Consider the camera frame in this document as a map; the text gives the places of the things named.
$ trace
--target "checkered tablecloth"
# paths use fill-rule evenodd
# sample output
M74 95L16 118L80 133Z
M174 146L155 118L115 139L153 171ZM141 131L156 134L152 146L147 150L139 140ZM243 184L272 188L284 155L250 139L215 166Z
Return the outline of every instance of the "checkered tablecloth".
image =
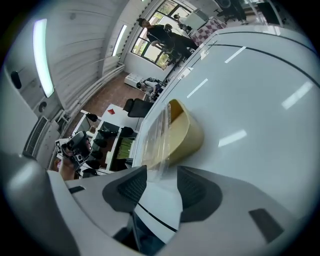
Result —
M199 46L215 31L226 28L227 25L218 20L215 17L210 17L208 22L199 28L194 34L191 35L191 39Z

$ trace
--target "office chair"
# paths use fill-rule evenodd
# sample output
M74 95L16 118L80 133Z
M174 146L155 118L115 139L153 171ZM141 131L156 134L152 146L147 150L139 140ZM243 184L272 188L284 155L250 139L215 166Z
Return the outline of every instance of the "office chair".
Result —
M144 118L151 109L153 103L146 102L142 99L132 98L128 99L123 108L124 111L128 112L128 117L130 118Z

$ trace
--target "red diamond sticker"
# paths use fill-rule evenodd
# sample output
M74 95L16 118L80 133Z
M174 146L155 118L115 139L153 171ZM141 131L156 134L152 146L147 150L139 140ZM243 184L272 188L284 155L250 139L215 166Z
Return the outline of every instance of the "red diamond sticker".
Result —
M109 109L108 112L109 112L111 115L115 114L115 111L113 110L113 108Z

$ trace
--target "wooden floor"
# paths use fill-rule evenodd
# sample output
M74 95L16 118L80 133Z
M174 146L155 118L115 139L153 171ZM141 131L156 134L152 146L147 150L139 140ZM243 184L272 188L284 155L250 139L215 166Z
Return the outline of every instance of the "wooden floor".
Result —
M101 117L110 104L123 108L128 99L142 99L144 93L138 89L124 83L128 75L122 72L117 77L106 83L89 101L83 106L83 110L96 114ZM69 128L63 135L63 138L69 137L80 121L82 114L78 113Z

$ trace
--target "window frame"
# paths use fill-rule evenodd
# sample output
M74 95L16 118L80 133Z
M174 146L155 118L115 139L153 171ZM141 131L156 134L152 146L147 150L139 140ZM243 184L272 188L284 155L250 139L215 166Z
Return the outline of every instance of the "window frame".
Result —
M171 20L177 22L177 20L174 19L174 18L172 17L172 15L173 15L179 8L184 9L184 10L185 10L186 12L188 12L189 14L192 12L191 10L187 9L187 8L184 7L183 5L177 3L176 1L170 0L170 2L174 2L174 3L176 4L176 6L175 6L168 14L164 14L163 12L159 11L159 9L161 8L161 6L163 6L163 5L165 4L166 1L164 1L164 2L153 12L153 14L151 15L151 18L152 18L156 13L159 13L159 14L161 14L161 15L163 15L163 16L166 16L166 17L170 18ZM161 52L160 52L160 53L158 54L158 56L156 57L155 61L153 61L152 59L149 59L149 58L147 58L147 57L144 56L145 53L146 53L146 51L148 50L148 48L151 46L151 43L150 43L147 39L144 39L144 38L140 37L142 31L143 31L143 28L142 28L142 30L140 31L138 37L136 38L134 45L132 46L131 53L132 53L132 54L135 54L135 55L137 55L137 56L139 56L139 57L141 57L141 58L143 58L143 59L145 59L145 60L147 60L147 61L149 61L149 62L151 62L152 64L156 65L156 66L159 67L159 68L162 68L161 66L159 66L159 65L157 64L157 62L158 62L159 58L161 57L161 55L163 55L163 54L165 54L165 53L162 51L162 49L161 49L159 46L157 46L157 45L154 46L154 47L158 48L159 50L161 50ZM133 51L134 51L134 48L135 48L135 46L136 46L136 43L137 43L137 41L138 41L139 39L142 40L142 41L144 41L144 42L147 42L147 44L146 44L146 46L144 47L143 52L141 53L141 55L138 55L137 53L133 52Z

